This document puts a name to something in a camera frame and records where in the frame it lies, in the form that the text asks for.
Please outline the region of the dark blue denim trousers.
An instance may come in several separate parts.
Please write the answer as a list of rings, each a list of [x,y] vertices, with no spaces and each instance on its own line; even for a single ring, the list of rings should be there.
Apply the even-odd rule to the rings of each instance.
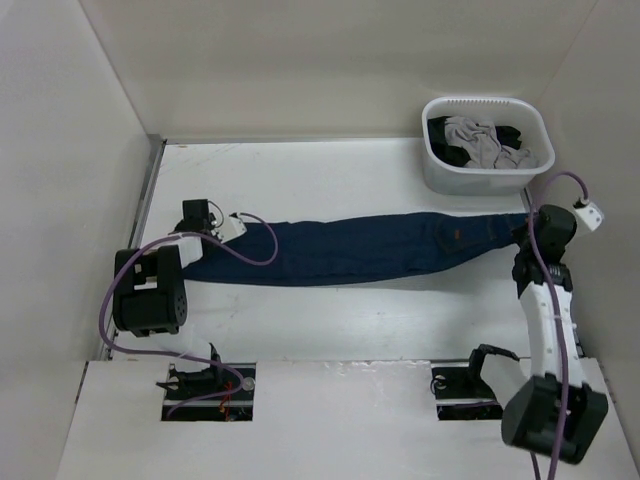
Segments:
[[[418,212],[250,224],[231,241],[230,252],[213,251],[184,276],[205,283],[316,287],[428,275],[513,244],[526,222],[524,213]]]

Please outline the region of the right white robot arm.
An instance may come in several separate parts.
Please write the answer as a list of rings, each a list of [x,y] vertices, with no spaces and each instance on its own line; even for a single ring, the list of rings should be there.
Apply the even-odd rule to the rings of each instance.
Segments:
[[[591,201],[572,210],[543,205],[517,239],[512,278],[525,313],[530,371],[503,348],[472,351],[464,384],[491,391],[502,409],[501,437],[511,447],[555,462],[579,464],[608,413],[605,394],[593,390],[582,368],[571,318],[573,282],[562,257],[576,232],[595,231],[604,215]]]

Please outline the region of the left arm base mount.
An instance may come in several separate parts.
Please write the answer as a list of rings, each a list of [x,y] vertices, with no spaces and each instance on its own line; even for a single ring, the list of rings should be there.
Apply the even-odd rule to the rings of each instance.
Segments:
[[[183,372],[171,364],[156,383],[163,393],[161,420],[168,422],[248,422],[253,419],[257,365],[232,365],[243,377],[209,367]]]

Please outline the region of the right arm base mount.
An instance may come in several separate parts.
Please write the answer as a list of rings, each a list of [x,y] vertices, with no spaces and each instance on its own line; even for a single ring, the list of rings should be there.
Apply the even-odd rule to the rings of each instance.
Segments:
[[[491,388],[471,377],[466,361],[431,364],[430,390],[440,421],[501,420],[503,410]]]

